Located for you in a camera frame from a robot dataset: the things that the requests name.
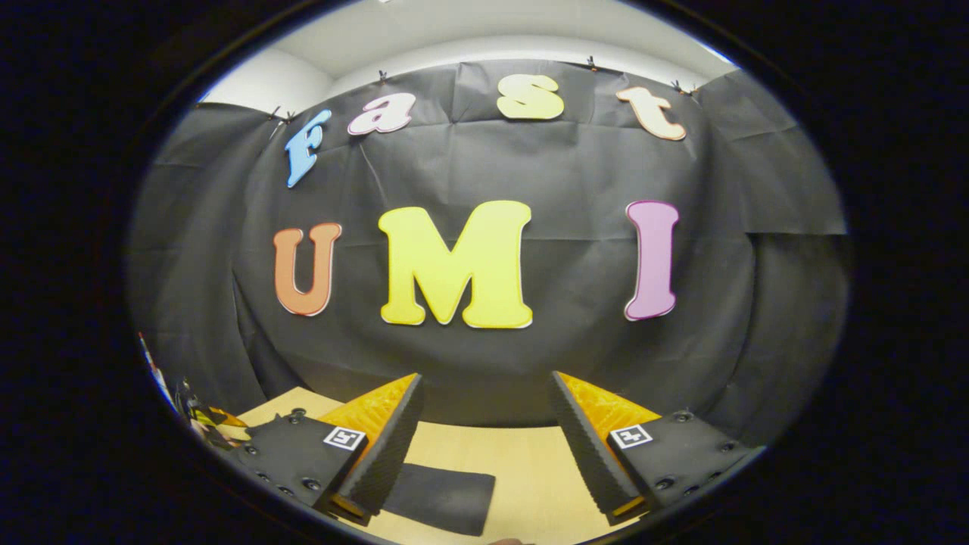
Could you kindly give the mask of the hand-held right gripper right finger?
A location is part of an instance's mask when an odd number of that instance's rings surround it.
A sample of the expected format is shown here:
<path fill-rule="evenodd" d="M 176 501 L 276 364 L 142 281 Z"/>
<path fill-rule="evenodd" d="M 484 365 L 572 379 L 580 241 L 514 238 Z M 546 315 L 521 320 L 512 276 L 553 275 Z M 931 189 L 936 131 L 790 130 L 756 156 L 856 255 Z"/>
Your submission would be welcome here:
<path fill-rule="evenodd" d="M 557 370 L 550 373 L 550 402 L 611 525 L 698 497 L 760 455 L 691 410 L 660 415 Z"/>

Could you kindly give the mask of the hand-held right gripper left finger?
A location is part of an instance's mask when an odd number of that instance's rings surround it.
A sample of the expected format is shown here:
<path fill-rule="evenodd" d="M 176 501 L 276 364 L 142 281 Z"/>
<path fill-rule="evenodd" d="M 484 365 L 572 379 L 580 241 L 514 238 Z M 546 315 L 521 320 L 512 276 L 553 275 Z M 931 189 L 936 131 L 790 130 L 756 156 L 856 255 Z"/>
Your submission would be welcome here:
<path fill-rule="evenodd" d="M 397 480 L 424 399 L 412 373 L 317 418 L 293 412 L 249 428 L 226 461 L 281 497 L 368 525 Z"/>

